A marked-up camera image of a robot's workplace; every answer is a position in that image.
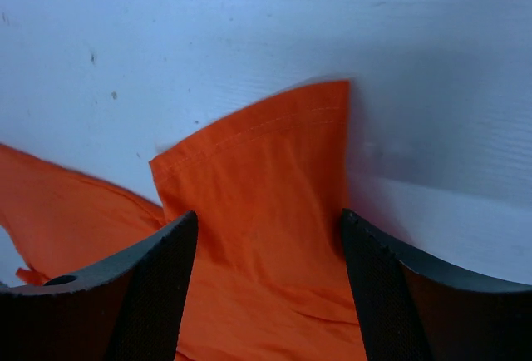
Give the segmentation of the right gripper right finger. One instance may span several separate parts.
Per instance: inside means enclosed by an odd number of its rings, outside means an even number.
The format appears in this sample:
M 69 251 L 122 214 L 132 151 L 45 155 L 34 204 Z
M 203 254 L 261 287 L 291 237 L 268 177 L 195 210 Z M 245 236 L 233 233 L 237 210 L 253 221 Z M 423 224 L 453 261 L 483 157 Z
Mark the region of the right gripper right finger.
M 345 209 L 340 234 L 369 360 L 529 360 L 531 287 L 466 270 Z

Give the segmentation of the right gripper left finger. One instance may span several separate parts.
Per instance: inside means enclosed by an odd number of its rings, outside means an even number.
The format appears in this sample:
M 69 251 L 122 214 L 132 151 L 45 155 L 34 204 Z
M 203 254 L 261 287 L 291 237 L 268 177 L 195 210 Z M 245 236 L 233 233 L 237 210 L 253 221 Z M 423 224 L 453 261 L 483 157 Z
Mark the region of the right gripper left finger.
M 172 360 L 198 240 L 188 211 L 41 286 L 1 290 L 3 360 Z

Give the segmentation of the orange t shirt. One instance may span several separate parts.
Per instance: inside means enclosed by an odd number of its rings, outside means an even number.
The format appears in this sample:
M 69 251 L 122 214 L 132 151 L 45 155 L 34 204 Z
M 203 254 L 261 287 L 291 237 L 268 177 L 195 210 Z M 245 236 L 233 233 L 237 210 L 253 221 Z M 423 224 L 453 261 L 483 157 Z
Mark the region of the orange t shirt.
M 175 358 L 363 360 L 339 220 L 350 84 L 298 87 L 150 162 L 159 204 L 11 147 L 1 224 L 29 284 L 78 270 L 192 210 L 199 240 Z

